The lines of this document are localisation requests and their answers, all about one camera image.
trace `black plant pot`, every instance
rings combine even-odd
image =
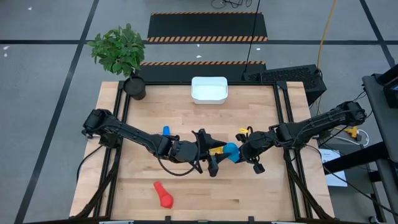
[[[130,77],[124,81],[123,90],[133,99],[142,100],[146,95],[145,81],[137,76]]]

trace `gray floor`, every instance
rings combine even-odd
[[[332,0],[263,0],[270,40],[320,40]],[[2,0],[0,43],[4,40],[79,40],[93,0]],[[255,11],[251,7],[219,11]],[[366,1],[384,40],[398,40],[396,0]],[[99,0],[87,39],[130,22],[147,36],[152,12],[217,11],[208,1]],[[226,26],[233,26],[233,21]],[[360,1],[338,0],[327,40],[377,40]],[[0,44],[0,219],[14,222],[32,175],[77,45]],[[245,60],[248,45],[148,45],[147,62]],[[398,46],[388,45],[398,61]],[[250,60],[265,60],[267,68],[317,62],[318,46],[253,45]],[[361,77],[389,68],[380,45],[326,45],[321,69],[328,91],[320,109],[327,111],[361,91]],[[78,60],[59,121],[45,158],[24,221],[67,218],[75,191],[76,168],[83,157],[85,139],[80,134],[89,111],[95,106],[100,83],[120,80],[95,65],[84,46]],[[359,101],[370,112],[367,98]],[[361,129],[370,144],[381,140],[371,116]],[[335,213],[342,220],[366,222],[374,215],[372,204],[359,194],[330,189]]]

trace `black and orange striped mat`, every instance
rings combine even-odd
[[[146,82],[190,82],[193,77],[226,77],[229,82],[243,80],[246,61],[227,62],[143,62],[139,76]],[[249,61],[247,72],[266,69],[263,61]]]
[[[267,40],[261,12],[155,12],[150,16],[147,38],[147,42],[152,44],[244,44]]]

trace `black metal frame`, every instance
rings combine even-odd
[[[190,84],[191,84],[190,82],[146,82],[146,85],[190,85]],[[287,111],[287,119],[289,122],[294,121],[292,107],[290,105],[289,92],[287,91],[286,82],[275,82],[275,83],[229,82],[228,85],[267,85],[267,86],[272,86],[274,89],[275,105],[276,105],[278,120],[279,120],[279,123],[283,123],[284,116],[282,113],[282,105],[281,105],[280,96],[279,96],[279,88],[281,88],[282,92],[284,94],[284,100],[285,100],[286,111]],[[118,91],[116,93],[116,99],[115,99],[114,110],[113,110],[114,114],[119,113],[122,90],[123,90],[123,81],[120,81],[119,85],[118,85]],[[124,101],[123,115],[122,115],[122,119],[121,119],[122,122],[126,122],[129,103],[130,103],[130,97],[126,97],[126,99]],[[80,212],[75,217],[70,217],[70,219],[68,219],[68,220],[54,220],[54,221],[38,222],[38,223],[43,223],[43,224],[53,224],[53,223],[82,223],[83,224],[84,223],[84,224],[88,224],[88,223],[111,221],[111,212],[112,212],[112,207],[113,207],[114,194],[115,194],[115,190],[116,190],[116,181],[118,178],[118,170],[119,170],[122,147],[123,147],[123,145],[121,144],[120,147],[114,149],[116,151],[115,157],[114,157],[114,163],[109,172],[108,172],[109,160],[111,158],[111,151],[113,149],[109,149],[109,148],[106,149],[98,190],[95,192],[93,198],[90,200],[89,204],[83,209],[82,212]],[[304,176],[304,170],[303,170],[303,164],[302,164],[302,158],[300,155],[300,151],[295,150],[294,153],[295,153],[295,157],[296,157],[296,166],[297,166],[298,175],[300,177],[300,180],[304,184],[304,186],[307,186],[305,183],[305,176]],[[288,155],[288,159],[291,159],[289,151],[287,152],[287,155]],[[288,161],[286,161],[286,168],[287,169],[289,168]],[[300,205],[299,205],[299,201],[297,198],[296,183],[294,182],[293,178],[291,178],[290,176],[288,176],[288,179],[289,179],[290,194],[292,197],[292,206],[293,206],[293,211],[294,211],[294,217],[295,217],[296,222],[354,224],[354,222],[341,222],[339,220],[324,220],[324,219],[313,218],[312,208],[311,208],[307,198],[304,196],[304,194],[303,194],[303,202],[304,202],[305,213],[306,213],[307,217],[306,218],[301,217]],[[101,201],[103,199],[102,196],[103,196],[103,192],[106,190],[108,184],[110,184],[110,188],[109,188],[108,201],[106,203],[106,212],[105,212],[105,216],[100,216]],[[90,214],[92,209],[94,210],[93,216],[88,217],[88,215]],[[266,224],[266,223],[272,223],[272,222],[255,221],[254,217],[248,217],[248,221],[238,221],[238,222],[171,221],[170,216],[166,216],[165,220],[138,220],[138,221],[134,220],[134,223],[138,223],[138,224],[148,224],[148,223],[158,223],[158,224],[171,224],[171,223],[184,224],[184,223],[186,223],[186,224],[188,224],[188,223],[193,223],[193,222],[198,222],[198,223],[205,222],[207,224],[212,224],[212,223],[214,223],[214,224],[224,224],[224,223],[225,224],[227,224],[227,223]]]

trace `white paper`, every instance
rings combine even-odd
[[[338,151],[330,150],[330,149],[319,149],[322,155],[322,163],[326,163],[328,161],[331,161],[333,159],[337,159],[340,157],[340,154]],[[335,173],[338,177],[340,177],[343,180],[346,180],[346,175],[344,171],[339,171]],[[328,186],[334,186],[334,187],[347,187],[347,183],[340,180],[339,178],[335,177],[334,175],[328,174],[326,175],[326,182]]]

